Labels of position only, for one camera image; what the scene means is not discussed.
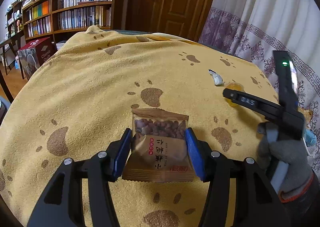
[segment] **snack bag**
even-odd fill
[[[187,182],[194,178],[184,132],[189,116],[163,109],[132,109],[131,155],[122,179]]]

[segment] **white candy wrapper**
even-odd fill
[[[224,81],[222,80],[222,77],[219,74],[217,74],[213,70],[209,70],[209,73],[214,80],[215,86],[224,84]]]

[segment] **greek key pattern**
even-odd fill
[[[226,11],[222,11],[217,8],[212,8],[212,12],[221,15],[229,20],[232,20],[235,23],[239,24],[239,27],[244,28],[245,30],[253,33],[254,35],[258,36],[260,39],[265,41],[267,44],[271,45],[274,49],[279,51],[288,51],[290,58],[292,59],[292,62],[296,69],[301,72],[305,78],[310,82],[314,90],[317,92],[318,96],[320,97],[320,78],[315,73],[315,71],[307,65],[302,59],[300,59],[295,53],[287,49],[287,47],[278,39],[271,37],[267,35],[265,32],[263,32],[260,28],[252,25],[247,24],[241,19],[235,15],[232,15],[231,13],[228,13]]]

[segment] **wooden floor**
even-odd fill
[[[16,70],[15,67],[13,67],[11,71],[9,70],[9,68],[7,68],[8,75],[5,75],[4,66],[2,65],[1,61],[0,61],[0,70],[13,98],[15,98],[19,93],[19,91],[27,83],[27,79],[24,78],[24,80],[22,80],[20,70],[19,69]],[[5,97],[7,99],[1,86],[0,86],[0,96]]]

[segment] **desk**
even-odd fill
[[[24,35],[23,30],[21,30],[21,31],[15,33],[12,37],[8,38],[7,40],[4,40],[4,41],[0,42],[0,47],[2,47],[2,54],[3,54],[3,59],[4,59],[4,68],[5,68],[6,75],[8,75],[8,73],[7,73],[7,67],[5,65],[5,50],[4,50],[4,46],[6,44],[9,44],[9,47],[10,47],[11,51],[13,52],[13,54],[15,56],[17,56],[17,52],[13,49],[12,43],[17,41],[18,49],[20,49],[20,47],[21,47],[21,37],[23,35]],[[20,59],[19,59],[19,66],[20,66],[21,76],[24,79],[23,69],[22,69],[22,65],[21,65]],[[13,97],[12,97],[10,91],[9,91],[9,88],[8,88],[7,84],[4,81],[4,78],[3,78],[3,75],[2,75],[1,72],[0,72],[0,85],[1,85],[5,95],[7,96],[8,100],[10,101],[10,103],[12,103],[13,102]]]

